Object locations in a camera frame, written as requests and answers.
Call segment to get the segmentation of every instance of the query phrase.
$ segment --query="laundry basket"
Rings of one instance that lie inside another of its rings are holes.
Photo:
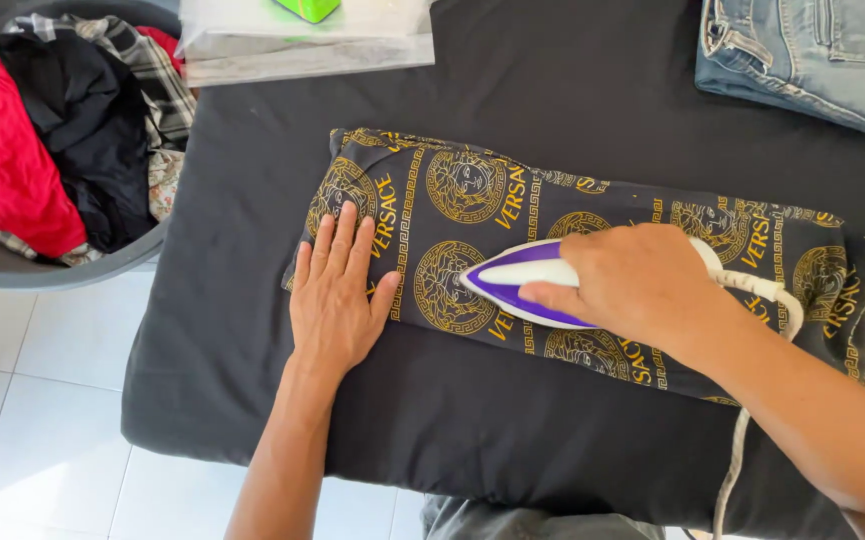
[[[37,0],[18,5],[0,17],[0,31],[10,19],[40,14],[58,18],[63,14],[83,19],[116,16],[133,26],[152,26],[179,38],[181,27],[175,12],[143,1],[129,0]],[[0,289],[61,290],[95,284],[132,270],[159,255],[169,219],[142,238],[103,258],[65,268],[37,264],[0,245]]]

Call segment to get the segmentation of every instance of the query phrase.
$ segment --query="gray pants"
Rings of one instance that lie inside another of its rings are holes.
[[[666,540],[663,527],[619,514],[556,517],[540,510],[426,495],[426,540]]]

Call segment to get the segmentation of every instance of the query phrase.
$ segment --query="person's left hand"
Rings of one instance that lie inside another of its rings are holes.
[[[358,231],[356,205],[345,202],[339,224],[323,216],[315,246],[299,246],[289,314],[297,367],[336,382],[362,362],[376,344],[390,316],[400,276],[389,272],[367,298],[367,272],[375,234],[372,217]]]

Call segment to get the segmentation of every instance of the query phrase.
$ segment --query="purple iron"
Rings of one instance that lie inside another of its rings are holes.
[[[723,270],[723,264],[709,244],[698,238],[690,238],[690,242],[711,272]],[[523,321],[565,330],[597,328],[572,315],[519,298],[519,287],[532,282],[549,282],[568,288],[580,286],[576,270],[559,257],[558,239],[509,248],[466,269],[459,279],[467,289]]]

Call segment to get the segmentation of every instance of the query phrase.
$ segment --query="red clothing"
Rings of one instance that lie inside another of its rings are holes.
[[[86,227],[63,190],[59,170],[1,62],[0,231],[12,233],[51,258],[86,241]]]
[[[176,68],[176,71],[179,72],[180,75],[183,74],[184,60],[176,57],[176,47],[179,45],[179,41],[175,37],[151,26],[137,26],[136,31],[143,36],[149,36],[152,38],[153,42],[162,47],[165,54],[169,55],[169,61],[172,62],[172,67]]]

